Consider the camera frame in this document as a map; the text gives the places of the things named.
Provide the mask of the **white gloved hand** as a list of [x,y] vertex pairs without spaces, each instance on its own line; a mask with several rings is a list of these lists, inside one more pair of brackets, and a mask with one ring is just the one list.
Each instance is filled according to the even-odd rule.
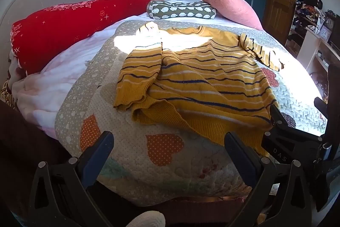
[[135,217],[126,227],[165,227],[166,221],[163,213],[147,211]]

